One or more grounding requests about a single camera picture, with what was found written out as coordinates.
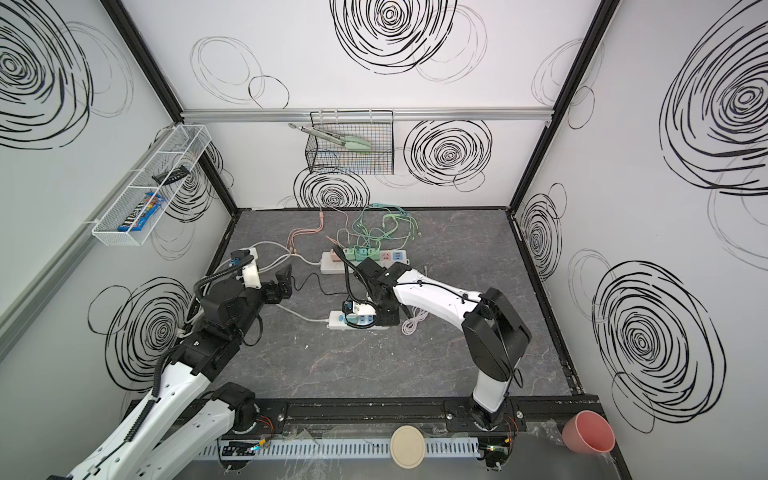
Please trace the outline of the white blue power strip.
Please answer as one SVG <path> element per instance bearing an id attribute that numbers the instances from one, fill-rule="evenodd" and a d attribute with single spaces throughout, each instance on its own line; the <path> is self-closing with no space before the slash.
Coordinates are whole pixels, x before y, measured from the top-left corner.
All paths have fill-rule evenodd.
<path id="1" fill-rule="evenodd" d="M 375 321 L 375 313 L 344 313 L 334 310 L 329 313 L 327 327 L 331 330 L 367 330 L 375 326 Z"/>

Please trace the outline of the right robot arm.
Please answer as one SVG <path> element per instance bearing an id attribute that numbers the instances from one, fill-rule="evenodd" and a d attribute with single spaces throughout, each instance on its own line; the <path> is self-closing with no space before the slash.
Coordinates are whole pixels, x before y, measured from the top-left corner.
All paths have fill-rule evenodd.
<path id="1" fill-rule="evenodd" d="M 395 262 L 385 268 L 371 259 L 342 262 L 347 298 L 343 323 L 354 330 L 400 324 L 403 314 L 419 309 L 459 329 L 478 376 L 471 415 L 485 430 L 505 415 L 510 384 L 524 356 L 531 332 L 499 290 L 464 290 L 431 279 L 411 266 Z"/>

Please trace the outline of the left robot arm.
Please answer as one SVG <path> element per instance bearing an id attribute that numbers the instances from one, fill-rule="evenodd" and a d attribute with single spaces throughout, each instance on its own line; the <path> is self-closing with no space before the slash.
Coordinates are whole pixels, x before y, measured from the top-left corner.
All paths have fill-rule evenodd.
<path id="1" fill-rule="evenodd" d="M 207 389 L 247 345 L 251 327 L 263 325 L 263 307 L 292 291 L 291 266 L 261 280 L 255 248 L 233 252 L 227 268 L 196 282 L 200 325 L 159 357 L 148 393 L 69 478 L 171 479 L 228 432 L 268 425 L 251 390 L 233 382 Z"/>

